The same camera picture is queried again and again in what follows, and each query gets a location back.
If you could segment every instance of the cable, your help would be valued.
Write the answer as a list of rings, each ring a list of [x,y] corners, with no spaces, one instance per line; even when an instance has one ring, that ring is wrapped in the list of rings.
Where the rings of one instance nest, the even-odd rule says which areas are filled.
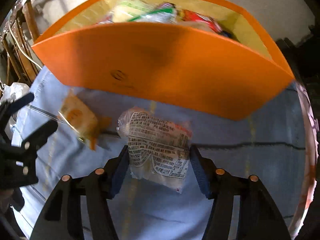
[[[19,50],[21,51],[21,53],[22,53],[28,60],[30,60],[33,64],[35,64],[38,68],[42,69],[42,67],[41,67],[38,63],[36,63],[32,58],[30,58],[30,57],[23,51],[23,49],[20,47],[20,45],[19,45],[16,37],[13,35],[12,29],[11,29],[11,27],[10,27],[10,21],[9,21],[9,32],[10,32],[12,38],[14,39],[15,43],[17,44],[17,46],[18,46]]]

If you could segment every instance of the bolt head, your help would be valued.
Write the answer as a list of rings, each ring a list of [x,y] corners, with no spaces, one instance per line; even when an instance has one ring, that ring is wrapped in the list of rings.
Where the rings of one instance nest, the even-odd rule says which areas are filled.
[[[223,175],[224,173],[225,173],[225,170],[224,169],[216,169],[216,173],[218,174],[218,175]]]
[[[24,166],[22,170],[23,175],[28,175],[28,172],[29,172],[29,168],[27,166]]]
[[[29,143],[29,142],[26,142],[25,145],[24,145],[24,148],[25,148],[26,150],[28,150],[29,147],[30,147],[30,143]]]
[[[69,179],[70,179],[70,175],[63,175],[62,178],[61,178],[61,180],[64,181],[64,182],[68,181]]]
[[[104,169],[103,168],[98,168],[94,171],[95,174],[97,175],[102,175],[104,173]]]
[[[259,180],[259,178],[256,175],[251,175],[250,176],[250,180],[253,181],[253,182],[257,182]]]

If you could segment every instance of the plastic food package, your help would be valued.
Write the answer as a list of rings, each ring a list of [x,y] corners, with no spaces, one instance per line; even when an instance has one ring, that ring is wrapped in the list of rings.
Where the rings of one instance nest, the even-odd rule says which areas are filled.
[[[220,25],[210,16],[201,15],[189,10],[181,10],[180,16],[182,21],[194,21],[194,22],[204,22],[215,32],[221,33],[222,28]]]
[[[177,10],[173,3],[162,3],[154,10],[128,20],[128,22],[175,23]]]
[[[123,0],[101,21],[106,22],[126,22],[131,18],[135,18],[141,14],[148,13],[153,9],[153,6],[141,0]]]
[[[95,114],[70,90],[59,111],[62,119],[91,150],[95,150],[100,132]]]
[[[128,138],[131,175],[182,192],[189,165],[192,132],[151,116],[140,108],[121,114],[117,131]]]

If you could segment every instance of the orange box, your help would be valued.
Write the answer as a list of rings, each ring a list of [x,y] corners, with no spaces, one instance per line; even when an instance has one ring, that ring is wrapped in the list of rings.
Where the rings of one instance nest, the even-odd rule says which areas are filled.
[[[197,12],[218,21],[221,17],[220,22],[242,44],[180,25],[88,22],[86,13],[100,10],[102,18],[116,1],[88,0],[53,24],[32,46],[63,84],[239,120],[294,78],[272,38],[235,4],[225,0],[153,0],[175,2],[194,11],[196,4],[202,4]]]

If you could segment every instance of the blue tablecloth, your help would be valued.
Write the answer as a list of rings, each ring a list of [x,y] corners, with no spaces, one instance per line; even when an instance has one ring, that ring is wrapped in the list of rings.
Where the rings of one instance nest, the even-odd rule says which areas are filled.
[[[44,68],[30,91],[35,99],[18,116],[12,144],[19,145],[33,130],[55,118],[69,90]],[[112,118],[115,132],[123,111],[138,106],[150,109],[150,101],[113,93],[75,88],[78,97],[98,115]],[[260,177],[287,224],[299,202],[305,165],[305,132],[300,102],[294,84],[241,121],[162,103],[156,103],[155,116],[177,123],[190,122],[193,143],[215,145],[215,150],[201,149],[217,167],[232,175]],[[39,183],[23,187],[25,206],[15,212],[17,222],[27,237],[50,192],[64,174],[73,178],[88,175],[119,155],[125,140],[102,134],[96,152],[77,140],[63,122],[38,151],[36,160]],[[147,181],[132,179],[128,171],[120,193],[108,201],[119,239],[201,239],[209,219],[212,200],[201,194],[189,166],[182,194]],[[92,239],[82,197],[82,220],[85,239]],[[229,239],[235,239],[239,198],[234,198],[234,212]]]

